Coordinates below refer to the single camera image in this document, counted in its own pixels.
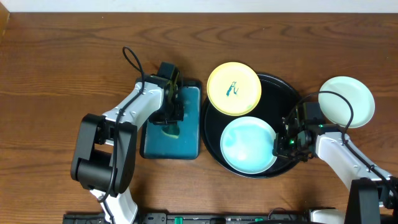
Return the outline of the green yellow sponge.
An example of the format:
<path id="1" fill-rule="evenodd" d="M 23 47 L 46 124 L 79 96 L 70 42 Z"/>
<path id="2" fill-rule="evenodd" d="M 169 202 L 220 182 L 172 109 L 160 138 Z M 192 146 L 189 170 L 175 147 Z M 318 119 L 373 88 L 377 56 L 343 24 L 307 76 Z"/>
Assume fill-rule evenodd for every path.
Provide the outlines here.
<path id="1" fill-rule="evenodd" d="M 178 124 L 170 124 L 162 127 L 162 133 L 174 139 L 179 138 L 180 128 Z"/>

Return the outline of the white plate with scribble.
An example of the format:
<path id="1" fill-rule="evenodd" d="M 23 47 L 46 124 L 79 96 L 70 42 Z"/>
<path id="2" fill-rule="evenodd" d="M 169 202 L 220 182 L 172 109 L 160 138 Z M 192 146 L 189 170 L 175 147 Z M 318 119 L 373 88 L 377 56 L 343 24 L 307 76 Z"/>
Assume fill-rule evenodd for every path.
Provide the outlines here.
<path id="1" fill-rule="evenodd" d="M 223 130 L 220 149 L 223 159 L 243 174 L 259 174 L 271 168 L 276 133 L 265 121 L 244 116 L 231 121 Z"/>

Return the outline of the yellow plate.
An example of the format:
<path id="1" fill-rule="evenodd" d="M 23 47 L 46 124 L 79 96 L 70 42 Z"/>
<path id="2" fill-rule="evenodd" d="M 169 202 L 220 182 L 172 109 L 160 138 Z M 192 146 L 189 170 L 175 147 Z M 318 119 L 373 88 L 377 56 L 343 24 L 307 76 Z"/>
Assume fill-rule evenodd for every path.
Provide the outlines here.
<path id="1" fill-rule="evenodd" d="M 242 116 L 257 106 L 262 86 L 251 67 L 239 62 L 226 62 L 211 72 L 206 90 L 210 103 L 219 112 Z"/>

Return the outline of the light blue plate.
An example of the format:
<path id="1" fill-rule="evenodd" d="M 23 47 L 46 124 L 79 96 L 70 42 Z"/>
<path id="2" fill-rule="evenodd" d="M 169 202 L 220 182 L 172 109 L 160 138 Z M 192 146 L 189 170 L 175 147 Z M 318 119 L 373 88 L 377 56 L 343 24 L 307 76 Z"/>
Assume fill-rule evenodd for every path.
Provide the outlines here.
<path id="1" fill-rule="evenodd" d="M 318 102 L 322 113 L 332 123 L 350 128 L 366 125 L 373 118 L 376 105 L 369 88 L 351 77 L 333 77 L 320 88 Z"/>

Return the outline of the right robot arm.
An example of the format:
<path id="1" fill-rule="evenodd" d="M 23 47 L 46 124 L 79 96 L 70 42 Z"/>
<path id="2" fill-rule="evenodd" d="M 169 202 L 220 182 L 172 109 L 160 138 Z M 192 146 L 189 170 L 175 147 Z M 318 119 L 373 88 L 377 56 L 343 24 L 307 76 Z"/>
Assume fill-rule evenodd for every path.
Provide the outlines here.
<path id="1" fill-rule="evenodd" d="M 397 223 L 397 177 L 368 159 L 337 124 L 294 121 L 274 139 L 273 155 L 306 162 L 314 157 L 332 168 L 349 190 L 345 213 L 316 209 L 312 223 Z"/>

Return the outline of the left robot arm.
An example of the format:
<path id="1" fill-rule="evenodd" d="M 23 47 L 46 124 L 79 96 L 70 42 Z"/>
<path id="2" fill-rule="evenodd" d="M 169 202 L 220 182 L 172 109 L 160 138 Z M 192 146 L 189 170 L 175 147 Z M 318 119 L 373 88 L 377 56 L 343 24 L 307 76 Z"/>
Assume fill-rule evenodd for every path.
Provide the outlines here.
<path id="1" fill-rule="evenodd" d="M 142 75 L 133 91 L 113 109 L 81 121 L 71 178 L 89 190 L 104 210 L 108 223 L 134 223 L 137 204 L 129 190 L 135 161 L 137 132 L 146 121 L 175 124 L 183 119 L 178 75 Z"/>

